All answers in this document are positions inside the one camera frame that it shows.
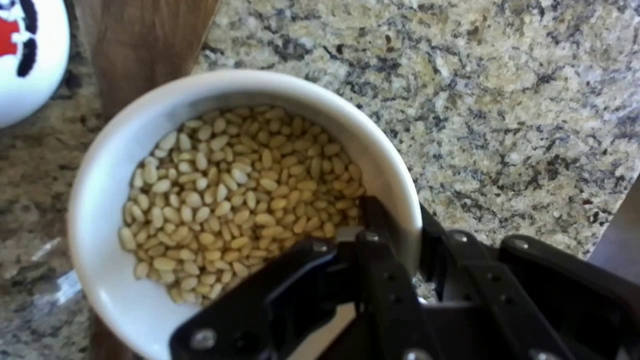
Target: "kitchen counter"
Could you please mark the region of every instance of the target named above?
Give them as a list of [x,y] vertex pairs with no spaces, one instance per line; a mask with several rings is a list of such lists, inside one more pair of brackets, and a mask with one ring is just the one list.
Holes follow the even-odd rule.
[[[589,256],[640,170],[640,2],[249,4],[221,4],[194,73],[288,73],[349,99],[446,229]],[[0,358],[89,356],[65,215],[102,127],[74,49],[54,101],[0,130]]]

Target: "bowl rim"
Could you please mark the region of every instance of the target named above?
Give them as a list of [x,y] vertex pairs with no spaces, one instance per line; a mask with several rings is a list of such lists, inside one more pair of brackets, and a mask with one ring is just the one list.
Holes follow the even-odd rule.
[[98,297],[98,290],[93,284],[93,278],[86,274],[90,269],[90,263],[86,260],[89,256],[85,258],[81,255],[83,243],[86,243],[86,241],[81,239],[81,229],[79,229],[77,218],[81,218],[79,215],[85,209],[83,207],[85,205],[85,201],[83,201],[85,189],[89,189],[90,175],[98,167],[93,160],[105,153],[105,148],[112,143],[114,136],[119,136],[119,132],[122,132],[124,129],[131,127],[131,123],[138,116],[140,110],[152,109],[161,99],[162,99],[162,103],[171,103],[172,106],[181,106],[184,103],[194,103],[194,101],[202,99],[202,92],[207,92],[210,89],[229,89],[229,90],[247,89],[247,90],[251,90],[256,85],[263,85],[263,86],[269,85],[271,89],[278,89],[278,92],[285,92],[285,94],[313,92],[315,94],[313,103],[317,106],[322,106],[322,109],[333,106],[333,110],[340,112],[344,119],[354,119],[354,121],[363,123],[371,136],[380,141],[385,148],[389,148],[389,147],[392,148],[392,153],[389,153],[389,157],[391,157],[392,164],[396,167],[395,170],[398,170],[396,176],[404,187],[408,187],[407,192],[415,198],[408,215],[420,217],[420,203],[418,203],[416,187],[408,175],[408,168],[407,168],[402,157],[395,148],[395,144],[376,127],[376,123],[373,123],[354,105],[350,105],[349,101],[340,99],[339,94],[334,94],[318,85],[313,85],[309,81],[303,81],[303,78],[296,78],[291,75],[269,73],[269,71],[215,71],[215,73],[205,73],[205,75],[191,75],[191,77],[172,81],[169,85],[162,85],[162,86],[143,94],[140,99],[131,103],[126,109],[122,109],[101,130],[101,134],[95,139],[89,153],[85,154],[85,158],[79,167],[77,180],[73,185],[73,192],[71,192],[67,229],[68,229],[71,258],[73,258],[74,271],[81,278],[81,284],[85,289],[85,294],[86,294],[93,310],[129,349],[132,349],[137,355],[140,355],[144,358],[156,358],[159,355],[149,353],[149,347],[143,345],[140,337],[138,338],[126,337],[126,331],[117,325],[117,315],[111,310],[111,306],[107,306],[107,300],[102,297]]

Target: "red and white object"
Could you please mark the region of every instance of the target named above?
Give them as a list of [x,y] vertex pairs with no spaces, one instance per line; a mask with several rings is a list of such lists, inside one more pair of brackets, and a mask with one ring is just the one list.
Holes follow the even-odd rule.
[[68,53],[63,0],[0,0],[0,129],[35,114],[54,94]]

